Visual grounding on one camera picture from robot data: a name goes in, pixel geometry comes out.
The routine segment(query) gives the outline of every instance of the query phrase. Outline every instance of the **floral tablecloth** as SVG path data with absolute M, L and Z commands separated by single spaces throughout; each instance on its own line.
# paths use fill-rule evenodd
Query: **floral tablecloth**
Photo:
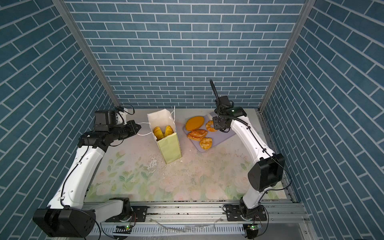
M 248 190 L 252 168 L 248 151 L 233 136 L 207 152 L 194 148 L 177 122 L 183 157 L 165 164 L 151 135 L 126 139 L 109 148 L 93 179 L 85 202 L 112 197 L 130 201 L 237 200 Z M 279 182 L 275 188 L 281 188 Z M 264 199 L 285 199 L 284 191 L 270 191 Z

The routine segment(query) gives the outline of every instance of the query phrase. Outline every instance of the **tray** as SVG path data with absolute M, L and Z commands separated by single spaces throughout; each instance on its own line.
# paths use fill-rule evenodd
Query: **tray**
M 204 117 L 204 124 L 203 126 L 201 126 L 200 129 L 204 129 L 204 130 L 207 130 L 205 128 L 205 124 L 209 121 L 209 120 L 212 120 L 213 117 L 217 116 L 217 114 L 215 112 L 211 112 L 210 114 L 207 114 L 205 116 L 202 116 Z M 190 133 L 190 131 L 187 131 L 185 129 L 185 125 L 183 126 L 183 132 L 188 135 Z M 208 134 L 205 136 L 205 137 L 210 137 L 212 138 L 212 147 L 210 149 L 212 149 L 214 146 L 218 145 L 219 143 L 227 140 L 228 138 L 232 137 L 233 135 L 235 135 L 236 133 L 231 129 L 229 130 L 229 132 L 225 133 L 225 132 L 220 132 L 220 130 L 217 130 L 216 132 L 210 132 L 208 131 Z M 195 148 L 199 151 L 199 152 L 206 152 L 208 150 L 204 150 L 200 147 L 200 142 L 199 141 L 194 141 L 194 140 L 191 140 L 190 141 L 192 142 L 192 144 L 195 146 Z

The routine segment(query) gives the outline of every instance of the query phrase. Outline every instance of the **wall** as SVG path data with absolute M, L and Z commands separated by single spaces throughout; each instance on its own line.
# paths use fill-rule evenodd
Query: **wall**
M 51 0 L 0 0 L 0 239 L 46 237 L 32 215 L 108 102 Z
M 383 12 L 317 0 L 265 111 L 319 238 L 383 238 Z
M 66 1 L 121 103 L 212 108 L 259 105 L 304 0 L 128 2 Z

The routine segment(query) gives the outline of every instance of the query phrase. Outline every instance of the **pastry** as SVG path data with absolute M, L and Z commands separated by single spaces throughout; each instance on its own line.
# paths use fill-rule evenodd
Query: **pastry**
M 208 131 L 210 132 L 216 132 L 217 130 L 214 129 L 213 126 L 214 122 L 211 120 L 211 121 L 208 121 L 207 124 L 205 125 L 205 127 L 207 128 Z
M 167 126 L 166 127 L 166 132 L 165 132 L 165 134 L 164 134 L 164 137 L 166 137 L 166 136 L 168 136 L 168 135 L 171 135 L 173 133 L 173 129 L 172 129 L 172 127 L 171 126 Z
M 153 129 L 153 134 L 155 135 L 155 137 L 157 137 L 156 141 L 164 138 L 164 134 L 162 133 L 160 127 L 155 127 L 155 129 Z
M 201 126 L 203 126 L 204 121 L 205 121 L 204 117 L 201 117 L 201 116 L 190 118 L 185 124 L 185 129 L 187 131 L 193 131 L 193 130 L 199 129 Z
M 212 147 L 212 138 L 210 137 L 204 137 L 201 141 L 200 141 L 200 146 L 202 149 L 204 150 L 208 150 Z
M 192 131 L 188 134 L 188 138 L 195 140 L 195 141 L 200 141 L 203 139 L 208 134 L 208 132 L 204 129 L 197 129 L 195 131 Z

